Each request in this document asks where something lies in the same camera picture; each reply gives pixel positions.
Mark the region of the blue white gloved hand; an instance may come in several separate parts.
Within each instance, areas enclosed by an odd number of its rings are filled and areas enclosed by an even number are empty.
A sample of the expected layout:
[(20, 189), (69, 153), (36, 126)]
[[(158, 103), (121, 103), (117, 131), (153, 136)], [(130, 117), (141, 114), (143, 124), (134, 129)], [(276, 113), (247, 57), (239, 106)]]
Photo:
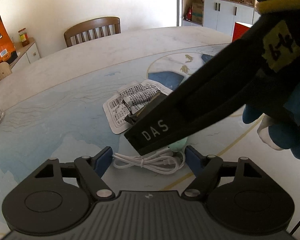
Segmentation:
[(300, 160), (300, 85), (288, 91), (288, 99), (283, 106), (291, 111), (297, 128), (288, 126), (287, 122), (265, 115), (257, 129), (260, 139), (270, 148), (281, 151), (291, 150), (296, 159)]

